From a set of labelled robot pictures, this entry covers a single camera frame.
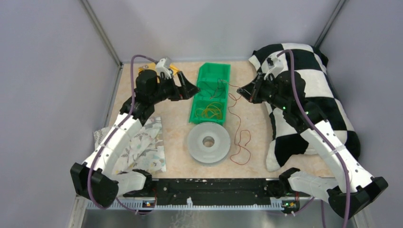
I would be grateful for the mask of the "grey cable spool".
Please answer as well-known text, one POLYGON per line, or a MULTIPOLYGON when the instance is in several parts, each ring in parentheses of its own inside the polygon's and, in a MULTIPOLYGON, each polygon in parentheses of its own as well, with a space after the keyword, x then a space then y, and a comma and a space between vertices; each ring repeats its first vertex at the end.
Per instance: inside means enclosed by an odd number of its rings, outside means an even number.
POLYGON ((202 165, 216 165, 227 158, 231 140, 223 126, 205 122, 191 129, 186 145, 194 160, 202 165))

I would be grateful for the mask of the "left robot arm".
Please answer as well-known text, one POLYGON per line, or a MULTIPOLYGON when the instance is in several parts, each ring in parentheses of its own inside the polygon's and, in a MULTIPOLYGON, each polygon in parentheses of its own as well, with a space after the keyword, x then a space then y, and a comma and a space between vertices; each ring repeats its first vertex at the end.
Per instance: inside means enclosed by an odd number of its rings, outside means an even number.
POLYGON ((188 100, 200 89, 190 83, 183 72, 177 73, 180 86, 170 73, 144 70, 137 77, 131 76, 131 97, 122 105, 114 126, 95 151, 82 163, 74 163, 70 175, 76 194, 91 200, 99 209, 109 208, 115 199, 127 192, 136 191, 140 196, 152 192, 152 176, 146 171, 134 169, 113 175, 114 166, 154 113, 154 106, 166 99, 188 100))

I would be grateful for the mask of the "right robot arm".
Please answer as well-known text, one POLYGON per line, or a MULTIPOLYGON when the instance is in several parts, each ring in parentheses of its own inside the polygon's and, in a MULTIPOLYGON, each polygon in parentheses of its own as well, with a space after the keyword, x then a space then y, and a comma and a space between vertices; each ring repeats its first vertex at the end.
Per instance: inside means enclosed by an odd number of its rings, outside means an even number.
POLYGON ((277 77, 262 74, 237 92, 250 103, 266 102, 282 111, 286 122, 307 141, 334 175, 333 179, 313 176, 296 168, 281 174, 279 191, 285 196, 307 193, 328 203, 342 218, 351 218, 388 188, 383 177, 374 177, 337 138, 331 123, 318 105, 305 97, 306 82, 297 72, 277 77))

